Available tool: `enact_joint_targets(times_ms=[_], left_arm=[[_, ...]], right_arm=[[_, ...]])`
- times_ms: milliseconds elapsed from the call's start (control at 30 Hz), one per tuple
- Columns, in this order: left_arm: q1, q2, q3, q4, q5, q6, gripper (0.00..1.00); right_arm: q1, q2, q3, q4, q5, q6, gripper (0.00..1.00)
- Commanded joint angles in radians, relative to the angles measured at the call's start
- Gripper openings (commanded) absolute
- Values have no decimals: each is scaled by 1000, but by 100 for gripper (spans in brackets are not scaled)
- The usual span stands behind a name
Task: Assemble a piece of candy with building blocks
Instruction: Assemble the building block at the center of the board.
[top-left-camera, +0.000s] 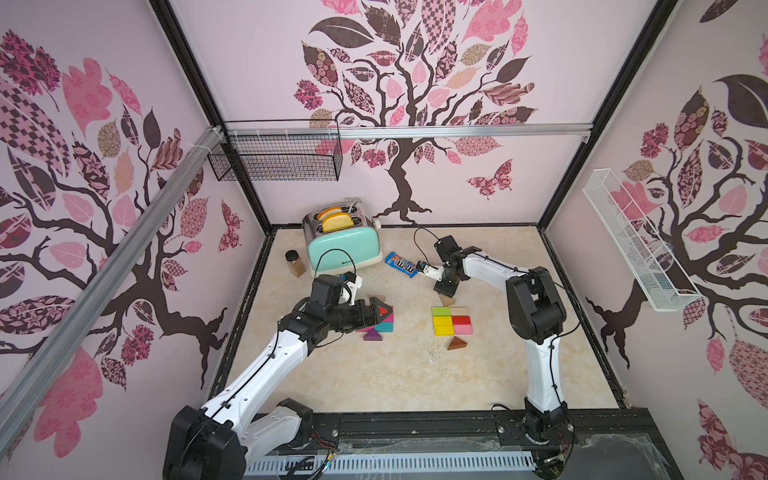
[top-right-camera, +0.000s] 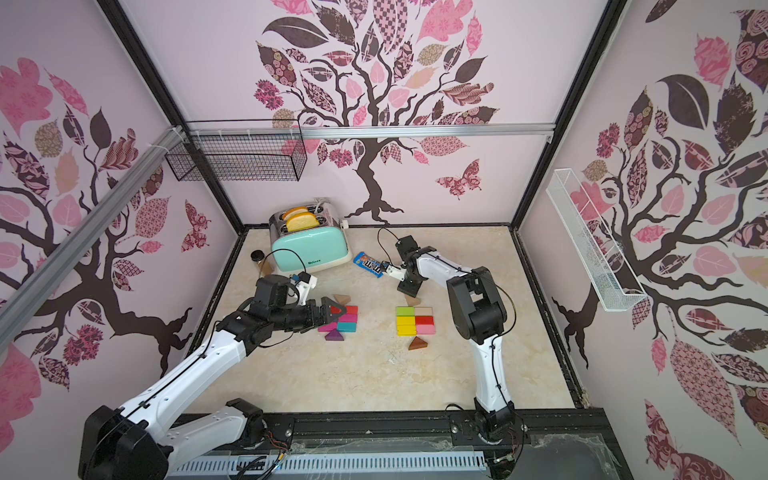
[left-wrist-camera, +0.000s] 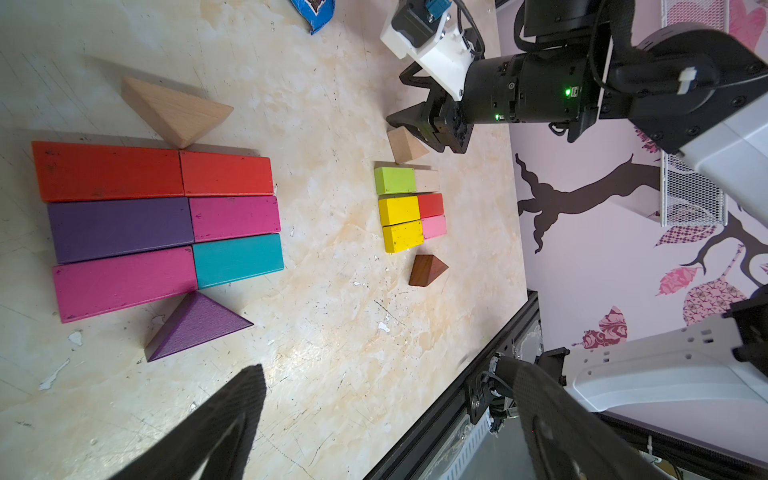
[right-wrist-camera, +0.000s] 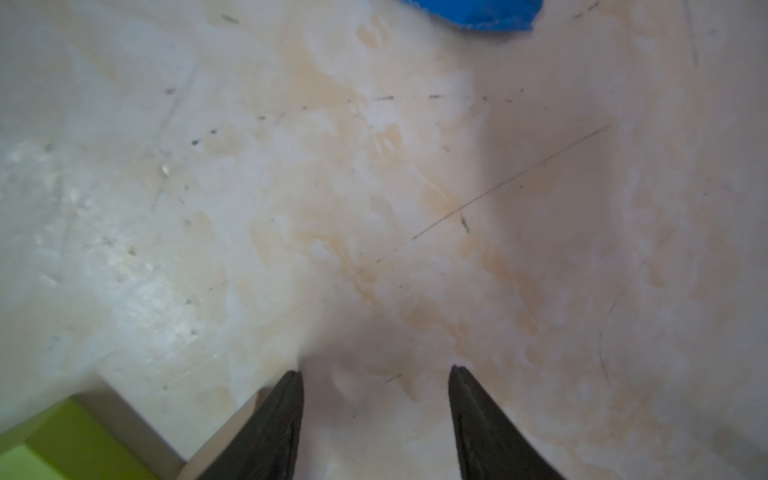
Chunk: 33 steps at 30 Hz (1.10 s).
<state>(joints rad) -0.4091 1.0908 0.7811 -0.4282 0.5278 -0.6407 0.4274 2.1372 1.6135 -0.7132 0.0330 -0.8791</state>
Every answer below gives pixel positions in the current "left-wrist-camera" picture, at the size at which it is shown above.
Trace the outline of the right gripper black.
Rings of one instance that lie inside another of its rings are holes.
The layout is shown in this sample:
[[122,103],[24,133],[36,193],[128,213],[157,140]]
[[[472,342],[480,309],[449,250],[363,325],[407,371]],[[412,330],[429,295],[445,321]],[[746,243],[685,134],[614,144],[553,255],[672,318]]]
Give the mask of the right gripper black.
[[430,92],[426,101],[388,115],[386,122],[394,129],[405,128],[438,153],[450,150],[465,154],[474,125],[466,119],[461,104],[442,90],[433,90],[434,79],[422,72],[422,66],[414,61],[400,73],[399,80],[405,86]]

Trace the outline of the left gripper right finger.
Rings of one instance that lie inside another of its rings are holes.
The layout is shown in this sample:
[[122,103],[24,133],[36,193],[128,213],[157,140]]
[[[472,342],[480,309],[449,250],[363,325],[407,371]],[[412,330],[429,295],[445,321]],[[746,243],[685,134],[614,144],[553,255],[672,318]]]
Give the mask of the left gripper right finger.
[[664,479],[539,366],[502,356],[498,390],[517,405],[538,479]]

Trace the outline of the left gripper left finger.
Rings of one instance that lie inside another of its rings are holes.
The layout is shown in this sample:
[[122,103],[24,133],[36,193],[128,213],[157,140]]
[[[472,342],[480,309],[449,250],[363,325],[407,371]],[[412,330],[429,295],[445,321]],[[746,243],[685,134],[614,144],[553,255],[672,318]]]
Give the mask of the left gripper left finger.
[[241,479],[257,433],[267,386],[248,366],[170,433],[113,475],[115,479]]

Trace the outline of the light brown triangular block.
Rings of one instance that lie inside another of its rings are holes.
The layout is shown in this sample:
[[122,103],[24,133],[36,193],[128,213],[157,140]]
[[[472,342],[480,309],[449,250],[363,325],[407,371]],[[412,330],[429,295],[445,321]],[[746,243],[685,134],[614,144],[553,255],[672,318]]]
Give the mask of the light brown triangular block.
[[404,126],[387,132],[394,161],[398,165],[406,164],[427,155],[429,150]]

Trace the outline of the lime green block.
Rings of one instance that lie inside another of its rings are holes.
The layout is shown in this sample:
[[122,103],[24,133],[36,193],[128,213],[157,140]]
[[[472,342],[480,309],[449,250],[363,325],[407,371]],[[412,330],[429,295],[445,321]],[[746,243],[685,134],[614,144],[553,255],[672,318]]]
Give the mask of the lime green block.
[[415,170],[401,167],[378,167],[374,170],[376,192],[379,196],[417,192]]

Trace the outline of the red block group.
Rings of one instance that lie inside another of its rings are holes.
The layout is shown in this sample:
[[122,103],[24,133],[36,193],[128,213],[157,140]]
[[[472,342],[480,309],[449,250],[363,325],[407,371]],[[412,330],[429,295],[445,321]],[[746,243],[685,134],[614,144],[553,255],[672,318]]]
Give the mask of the red block group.
[[419,215],[421,219],[443,216],[444,202],[440,193],[430,193],[417,196]]

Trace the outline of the yellow block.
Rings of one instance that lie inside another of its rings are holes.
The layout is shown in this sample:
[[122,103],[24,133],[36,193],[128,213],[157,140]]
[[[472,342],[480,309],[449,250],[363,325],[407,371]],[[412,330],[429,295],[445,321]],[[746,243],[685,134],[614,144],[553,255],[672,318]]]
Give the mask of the yellow block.
[[417,196],[381,198],[378,201],[378,208],[383,227],[421,219]]
[[385,251],[399,253],[424,243],[423,226],[420,220],[384,226],[382,228]]

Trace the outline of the light pink block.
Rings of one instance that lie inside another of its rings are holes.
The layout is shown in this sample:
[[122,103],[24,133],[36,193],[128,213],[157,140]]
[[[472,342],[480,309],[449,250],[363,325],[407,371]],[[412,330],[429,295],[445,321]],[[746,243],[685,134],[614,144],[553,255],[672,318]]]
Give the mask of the light pink block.
[[447,222],[444,215],[423,218],[421,225],[424,240],[438,238],[447,234]]

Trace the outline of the purple triangular wooden block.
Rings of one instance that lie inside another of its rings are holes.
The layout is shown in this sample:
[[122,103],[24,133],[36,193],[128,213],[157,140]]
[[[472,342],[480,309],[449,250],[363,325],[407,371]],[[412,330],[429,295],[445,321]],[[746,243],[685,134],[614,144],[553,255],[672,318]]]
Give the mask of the purple triangular wooden block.
[[153,362],[252,326],[199,291],[191,292],[145,347],[145,357]]

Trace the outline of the dark brown triangular block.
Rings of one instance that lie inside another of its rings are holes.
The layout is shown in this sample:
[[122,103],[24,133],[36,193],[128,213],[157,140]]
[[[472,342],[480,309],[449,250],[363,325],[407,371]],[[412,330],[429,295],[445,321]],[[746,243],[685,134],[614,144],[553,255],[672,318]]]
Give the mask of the dark brown triangular block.
[[435,255],[418,254],[414,258],[408,285],[427,287],[447,269],[448,266]]

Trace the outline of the magenta rectangular block front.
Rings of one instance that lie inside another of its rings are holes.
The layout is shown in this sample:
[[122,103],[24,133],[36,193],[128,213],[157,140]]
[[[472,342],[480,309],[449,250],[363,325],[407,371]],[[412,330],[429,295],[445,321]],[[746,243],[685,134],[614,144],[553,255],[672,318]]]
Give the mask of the magenta rectangular block front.
[[193,250],[180,247],[57,266],[63,323],[164,300],[198,288]]

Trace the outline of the magenta rectangular block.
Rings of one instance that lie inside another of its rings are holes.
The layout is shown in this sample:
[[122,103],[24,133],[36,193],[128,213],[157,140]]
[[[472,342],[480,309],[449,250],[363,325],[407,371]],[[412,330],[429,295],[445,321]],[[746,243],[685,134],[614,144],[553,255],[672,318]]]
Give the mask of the magenta rectangular block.
[[63,323],[164,300],[198,288],[193,250],[180,247],[57,266]]
[[189,206],[196,243],[281,231],[275,196],[190,198]]

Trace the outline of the teal rectangular block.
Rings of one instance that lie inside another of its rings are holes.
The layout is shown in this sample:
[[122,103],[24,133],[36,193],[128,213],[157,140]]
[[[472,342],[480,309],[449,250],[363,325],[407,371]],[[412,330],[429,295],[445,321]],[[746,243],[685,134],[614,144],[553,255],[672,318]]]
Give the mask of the teal rectangular block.
[[198,288],[206,289],[282,271],[280,235],[228,239],[193,246]]

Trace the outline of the bright red rectangular block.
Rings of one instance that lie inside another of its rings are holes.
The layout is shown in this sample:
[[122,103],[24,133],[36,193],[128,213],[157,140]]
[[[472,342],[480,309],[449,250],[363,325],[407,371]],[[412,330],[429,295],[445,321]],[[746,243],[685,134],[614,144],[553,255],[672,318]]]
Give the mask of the bright red rectangular block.
[[269,158],[220,153],[179,153],[187,197],[271,196]]

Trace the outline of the beige triangular wooden block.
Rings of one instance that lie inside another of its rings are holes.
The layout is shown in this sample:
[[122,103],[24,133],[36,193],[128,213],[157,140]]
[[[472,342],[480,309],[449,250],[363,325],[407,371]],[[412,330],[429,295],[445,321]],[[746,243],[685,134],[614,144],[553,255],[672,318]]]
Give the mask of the beige triangular wooden block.
[[164,141],[185,149],[221,125],[229,105],[130,77],[123,77],[122,99]]

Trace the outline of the purple rectangular block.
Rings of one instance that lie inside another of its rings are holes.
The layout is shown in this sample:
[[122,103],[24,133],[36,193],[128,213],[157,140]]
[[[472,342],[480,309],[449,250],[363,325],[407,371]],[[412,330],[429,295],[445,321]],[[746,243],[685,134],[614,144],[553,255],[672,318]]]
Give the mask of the purple rectangular block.
[[184,197],[51,203],[47,211],[60,264],[194,242],[189,202]]

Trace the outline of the dark red rectangular block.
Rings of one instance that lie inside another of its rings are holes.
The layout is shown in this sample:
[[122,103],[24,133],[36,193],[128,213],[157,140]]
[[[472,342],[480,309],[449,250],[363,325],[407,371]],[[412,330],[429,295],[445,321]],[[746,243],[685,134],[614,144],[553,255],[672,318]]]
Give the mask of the dark red rectangular block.
[[175,150],[34,141],[45,203],[182,197]]

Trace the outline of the beige square wooden block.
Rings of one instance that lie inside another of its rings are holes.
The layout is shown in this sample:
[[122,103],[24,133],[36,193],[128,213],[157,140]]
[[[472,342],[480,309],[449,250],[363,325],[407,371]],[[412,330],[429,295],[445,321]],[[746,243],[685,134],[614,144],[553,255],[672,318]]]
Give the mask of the beige square wooden block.
[[433,193],[440,191],[440,175],[436,170],[415,169],[414,179],[417,193]]

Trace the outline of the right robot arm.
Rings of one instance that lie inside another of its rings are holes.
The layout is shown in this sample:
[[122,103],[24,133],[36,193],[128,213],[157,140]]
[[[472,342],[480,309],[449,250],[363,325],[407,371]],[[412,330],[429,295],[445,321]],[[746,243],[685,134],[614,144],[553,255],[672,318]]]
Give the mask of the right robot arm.
[[[759,220],[767,217],[767,66],[729,34],[680,23],[631,42],[631,1],[525,2],[514,32],[518,53],[489,58],[463,2],[458,28],[436,64],[426,52],[444,40],[443,1],[402,1],[383,42],[412,63],[403,84],[428,91],[424,102],[392,113],[435,151],[467,151],[477,124],[543,123],[569,142],[599,119],[625,119],[664,153],[684,160]],[[572,348],[534,363],[499,356],[483,377],[513,399],[541,479],[657,479],[600,420],[614,407],[767,396],[767,291],[744,297],[724,277],[693,288],[678,321],[632,292],[644,272],[637,255],[610,254],[611,219],[580,232],[588,254],[560,278],[575,297],[551,298],[559,321],[597,327]]]

